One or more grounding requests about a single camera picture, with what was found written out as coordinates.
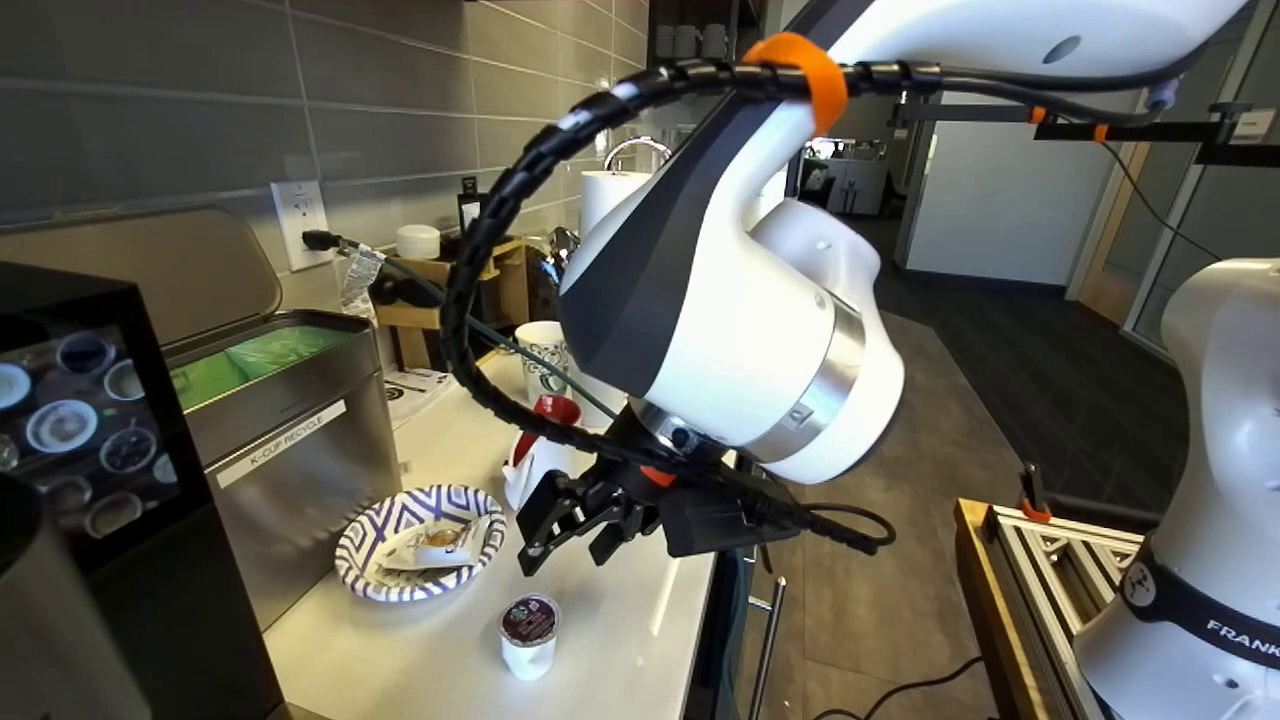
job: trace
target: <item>electrical outlet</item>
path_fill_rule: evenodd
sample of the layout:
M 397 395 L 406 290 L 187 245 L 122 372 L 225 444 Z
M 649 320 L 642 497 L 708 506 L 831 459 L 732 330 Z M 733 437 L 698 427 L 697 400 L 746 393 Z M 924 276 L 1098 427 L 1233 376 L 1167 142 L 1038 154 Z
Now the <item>electrical outlet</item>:
M 284 234 L 284 250 L 289 254 L 289 269 L 296 273 L 333 260 L 333 250 L 317 252 L 302 243 L 302 231 L 329 229 L 320 200 L 320 183 L 273 182 L 271 197 L 275 199 L 275 214 Z

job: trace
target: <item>paper towel holder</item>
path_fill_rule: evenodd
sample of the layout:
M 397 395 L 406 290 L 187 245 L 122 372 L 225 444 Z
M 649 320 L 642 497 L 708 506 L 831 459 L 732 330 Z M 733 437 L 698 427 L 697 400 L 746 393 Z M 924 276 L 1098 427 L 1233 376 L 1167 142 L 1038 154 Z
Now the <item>paper towel holder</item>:
M 609 150 L 609 154 L 604 156 L 604 169 L 608 172 L 613 172 L 614 170 L 613 160 L 617 159 L 618 152 L 622 152 L 623 150 L 631 147 L 632 145 L 644 145 L 646 147 L 653 149 L 655 152 L 662 155 L 662 163 L 671 160 L 671 147 L 667 147 L 666 145 L 658 142 L 657 140 L 654 140 L 648 135 L 641 135 L 623 140 L 622 142 L 617 143 L 613 147 L 613 150 Z

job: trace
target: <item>paper plate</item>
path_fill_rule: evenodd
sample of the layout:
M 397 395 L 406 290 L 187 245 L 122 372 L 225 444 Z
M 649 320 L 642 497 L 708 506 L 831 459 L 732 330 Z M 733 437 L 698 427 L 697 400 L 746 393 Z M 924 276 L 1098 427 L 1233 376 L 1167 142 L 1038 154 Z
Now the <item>paper plate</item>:
M 451 570 L 385 570 L 378 548 L 387 538 L 426 523 L 460 525 L 489 516 L 489 537 L 474 565 Z M 412 602 L 444 594 L 466 583 L 493 561 L 507 538 L 502 505 L 489 493 L 463 486 L 431 486 L 393 495 L 361 512 L 338 539 L 333 566 L 351 592 L 379 602 Z

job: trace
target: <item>dark gray floor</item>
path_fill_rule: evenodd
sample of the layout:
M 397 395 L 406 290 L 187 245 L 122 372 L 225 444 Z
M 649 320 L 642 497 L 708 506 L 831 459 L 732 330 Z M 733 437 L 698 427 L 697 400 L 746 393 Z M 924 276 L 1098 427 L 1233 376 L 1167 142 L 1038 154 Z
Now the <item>dark gray floor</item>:
M 904 273 L 899 220 L 850 219 L 884 259 L 881 309 L 938 333 L 1048 489 L 1162 512 L 1187 456 L 1178 372 L 1061 288 Z
M 886 324 L 908 368 L 897 419 L 863 464 L 797 495 L 876 510 L 899 539 L 874 557 L 808 534 L 772 546 L 788 592 L 765 694 L 771 720 L 810 720 L 829 707 L 861 715 L 890 687 L 943 675 L 978 655 L 956 580 L 951 512 L 957 497 L 1014 502 L 1020 462 L 938 336 L 901 318 Z M 771 582 L 758 571 L 754 593 L 768 597 Z M 742 708 L 763 623 L 753 611 L 746 624 Z M 992 716 L 979 667 L 900 696 L 876 717 Z

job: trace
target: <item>white countertop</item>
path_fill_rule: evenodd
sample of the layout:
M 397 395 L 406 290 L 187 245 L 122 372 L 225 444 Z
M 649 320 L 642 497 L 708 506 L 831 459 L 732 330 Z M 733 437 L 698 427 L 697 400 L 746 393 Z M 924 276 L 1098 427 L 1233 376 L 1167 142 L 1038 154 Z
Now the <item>white countertop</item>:
M 499 355 L 485 374 L 524 392 L 520 361 Z M 453 387 L 396 430 L 402 483 L 461 483 L 499 500 L 515 428 Z M 416 603 L 358 598 L 329 575 L 264 634 L 284 698 L 330 720 L 397 717 L 680 717 L 698 646 L 713 555 L 672 560 L 662 532 L 626 543 L 603 568 L 588 538 L 557 550 L 532 578 L 508 512 L 507 542 L 471 583 Z M 498 615 L 539 592 L 562 612 L 556 662 L 517 680 L 502 661 Z

